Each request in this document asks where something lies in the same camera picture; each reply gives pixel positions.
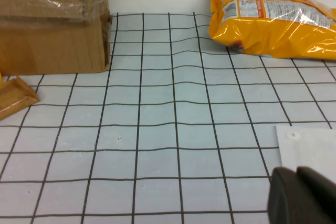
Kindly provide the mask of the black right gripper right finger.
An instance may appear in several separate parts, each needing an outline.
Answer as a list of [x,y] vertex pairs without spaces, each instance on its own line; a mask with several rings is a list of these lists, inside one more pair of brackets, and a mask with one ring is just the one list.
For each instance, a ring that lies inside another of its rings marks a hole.
[[310,167],[298,167],[296,173],[324,213],[335,223],[335,183]]

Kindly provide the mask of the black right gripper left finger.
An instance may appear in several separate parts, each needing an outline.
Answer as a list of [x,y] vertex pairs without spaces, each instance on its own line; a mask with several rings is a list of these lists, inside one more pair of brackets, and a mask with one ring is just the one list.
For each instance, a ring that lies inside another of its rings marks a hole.
[[276,167],[267,204],[270,223],[331,223],[296,171]]

